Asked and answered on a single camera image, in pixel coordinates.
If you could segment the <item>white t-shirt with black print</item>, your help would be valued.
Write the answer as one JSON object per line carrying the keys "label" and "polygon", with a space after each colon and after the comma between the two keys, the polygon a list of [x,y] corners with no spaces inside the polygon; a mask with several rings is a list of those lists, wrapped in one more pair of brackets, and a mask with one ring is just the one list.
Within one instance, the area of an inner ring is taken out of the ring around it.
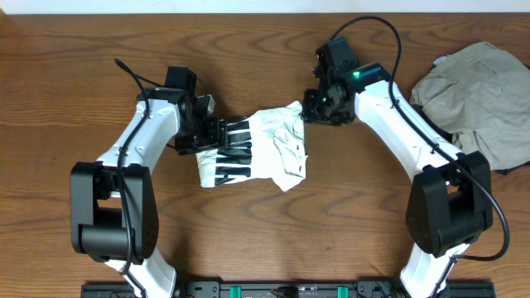
{"label": "white t-shirt with black print", "polygon": [[196,155],[200,185],[214,188],[252,179],[272,179],[288,191],[306,178],[302,106],[259,110],[228,125],[228,146]]}

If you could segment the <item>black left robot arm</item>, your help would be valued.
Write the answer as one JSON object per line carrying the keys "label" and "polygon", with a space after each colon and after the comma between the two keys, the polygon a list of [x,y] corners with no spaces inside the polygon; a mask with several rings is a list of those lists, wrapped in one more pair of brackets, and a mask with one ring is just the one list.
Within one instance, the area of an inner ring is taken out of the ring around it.
{"label": "black left robot arm", "polygon": [[159,218],[152,172],[165,148],[179,155],[228,146],[227,123],[212,115],[211,95],[195,95],[198,78],[171,66],[151,83],[121,60],[140,93],[119,139],[94,162],[70,172],[71,241],[77,253],[116,270],[123,283],[88,284],[83,297],[184,297],[186,286],[157,248]]}

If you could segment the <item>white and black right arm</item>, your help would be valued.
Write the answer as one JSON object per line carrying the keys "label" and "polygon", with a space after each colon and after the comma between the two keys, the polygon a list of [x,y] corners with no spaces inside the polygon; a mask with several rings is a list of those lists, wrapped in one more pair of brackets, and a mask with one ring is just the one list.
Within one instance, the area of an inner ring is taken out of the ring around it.
{"label": "white and black right arm", "polygon": [[404,99],[379,64],[361,65],[345,38],[316,50],[317,89],[305,92],[303,118],[332,126],[358,119],[398,159],[412,182],[406,212],[414,246],[396,297],[493,297],[492,285],[449,282],[462,254],[492,226],[489,163],[450,144]]}

